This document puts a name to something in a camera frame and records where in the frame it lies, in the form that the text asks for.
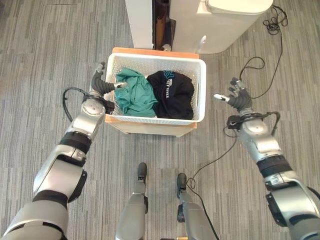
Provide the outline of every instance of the white logo print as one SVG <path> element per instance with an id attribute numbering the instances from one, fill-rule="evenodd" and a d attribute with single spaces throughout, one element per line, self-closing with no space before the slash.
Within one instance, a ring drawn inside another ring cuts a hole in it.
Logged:
<path id="1" fill-rule="evenodd" d="M 171 87 L 172 85 L 172 78 L 168 79 L 166 81 L 166 90 L 165 90 L 165 98 L 169 98 L 169 88 Z"/>

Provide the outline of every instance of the green cloth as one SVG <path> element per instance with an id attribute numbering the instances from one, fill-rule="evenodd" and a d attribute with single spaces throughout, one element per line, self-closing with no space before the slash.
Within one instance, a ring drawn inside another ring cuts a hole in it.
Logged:
<path id="1" fill-rule="evenodd" d="M 154 89 L 140 72 L 122 68 L 116 75 L 117 82 L 127 82 L 128 86 L 115 91 L 115 98 L 126 116 L 154 117 L 153 105 L 157 103 Z"/>

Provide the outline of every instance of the plastic basket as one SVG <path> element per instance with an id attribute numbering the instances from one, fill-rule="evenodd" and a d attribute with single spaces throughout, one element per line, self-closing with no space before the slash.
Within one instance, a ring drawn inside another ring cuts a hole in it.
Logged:
<path id="1" fill-rule="evenodd" d="M 115 108 L 112 116 L 117 120 L 148 124 L 189 125 L 198 123 L 205 117 L 206 109 L 206 64 L 201 59 L 142 55 L 131 53 L 113 53 L 109 56 L 106 70 L 106 80 L 116 81 L 116 75 L 123 67 L 142 73 L 145 77 L 161 70 L 170 70 L 184 74 L 192 79 L 194 94 L 191 99 L 193 119 L 171 119 L 156 117 L 125 116 L 120 110 L 114 93 L 107 94 L 106 100 L 113 101 Z"/>

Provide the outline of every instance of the floor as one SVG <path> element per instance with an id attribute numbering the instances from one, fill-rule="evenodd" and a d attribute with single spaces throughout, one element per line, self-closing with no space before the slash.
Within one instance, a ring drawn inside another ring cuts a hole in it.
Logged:
<path id="1" fill-rule="evenodd" d="M 69 125 L 61 95 L 69 86 L 88 89 L 94 69 L 113 47 L 133 47 L 124 0 L 1 0 L 0 16 L 0 234 L 32 197 L 35 175 Z M 254 101 L 260 113 L 279 111 L 276 138 L 305 184 L 320 190 L 320 18 L 319 0 L 276 0 L 288 14 L 282 29 L 283 58 L 271 90 Z M 206 115 L 181 138 L 125 135 L 104 125 L 88 154 L 88 179 L 81 197 L 69 204 L 70 240 L 109 240 L 133 190 L 136 167 L 148 165 L 145 239 L 185 236 L 176 221 L 176 177 L 188 176 L 224 153 L 233 139 L 223 134 L 235 110 L 213 100 L 246 61 L 262 56 L 266 68 L 243 79 L 252 95 L 268 87 L 279 56 L 279 35 L 262 25 L 271 11 L 226 51 L 203 55 L 207 64 Z M 80 96 L 70 95 L 75 116 Z M 196 191 L 222 240 L 285 240 L 268 210 L 266 190 L 242 146 L 205 168 Z"/>

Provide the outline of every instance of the wooden stand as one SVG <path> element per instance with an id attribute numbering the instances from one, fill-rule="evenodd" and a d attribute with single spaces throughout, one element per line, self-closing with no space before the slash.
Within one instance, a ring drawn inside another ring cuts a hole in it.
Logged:
<path id="1" fill-rule="evenodd" d="M 175 57 L 175 58 L 199 59 L 199 55 L 195 53 L 157 51 L 157 50 L 122 48 L 122 47 L 113 48 L 112 53 L 142 54 L 142 55 L 155 55 L 155 56 Z M 173 124 L 167 125 L 167 124 L 155 124 L 155 123 L 145 123 L 145 122 L 121 121 L 109 114 L 105 115 L 105 122 L 125 134 L 129 134 L 129 133 L 157 134 L 157 135 L 176 136 L 177 138 L 182 137 L 183 135 L 197 128 L 196 122 L 189 125 L 173 125 Z"/>

